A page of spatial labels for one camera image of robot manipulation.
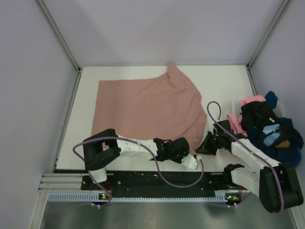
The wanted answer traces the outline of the dusty pink t shirt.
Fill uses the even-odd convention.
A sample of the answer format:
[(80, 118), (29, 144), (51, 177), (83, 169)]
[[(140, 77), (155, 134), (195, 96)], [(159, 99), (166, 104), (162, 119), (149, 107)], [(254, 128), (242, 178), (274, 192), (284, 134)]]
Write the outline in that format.
[(169, 63), (167, 72), (156, 78), (99, 81), (91, 134), (111, 128), (141, 140), (184, 137), (195, 150), (206, 119), (201, 93)]

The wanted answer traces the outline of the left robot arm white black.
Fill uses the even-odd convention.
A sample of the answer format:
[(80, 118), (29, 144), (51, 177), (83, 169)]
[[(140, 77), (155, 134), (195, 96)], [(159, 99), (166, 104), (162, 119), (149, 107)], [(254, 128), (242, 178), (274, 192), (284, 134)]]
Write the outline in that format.
[(116, 158), (136, 157), (158, 162), (171, 160), (188, 168), (197, 168), (195, 156), (189, 153), (190, 146), (184, 137), (174, 141), (154, 138), (149, 140), (122, 140), (114, 129), (107, 129), (83, 141), (85, 169), (92, 175), (91, 183), (97, 189), (108, 184), (106, 166)]

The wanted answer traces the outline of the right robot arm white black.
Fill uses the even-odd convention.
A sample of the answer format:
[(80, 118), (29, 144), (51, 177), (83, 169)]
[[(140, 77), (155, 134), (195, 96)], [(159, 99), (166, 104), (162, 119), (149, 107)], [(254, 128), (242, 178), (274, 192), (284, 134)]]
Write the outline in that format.
[(235, 134), (227, 120), (214, 124), (196, 153), (216, 155), (217, 150), (228, 150), (244, 164), (228, 164), (222, 182), (226, 188), (242, 186), (259, 197), (270, 213), (300, 206), (304, 197), (293, 165), (280, 163), (256, 148), (243, 135)]

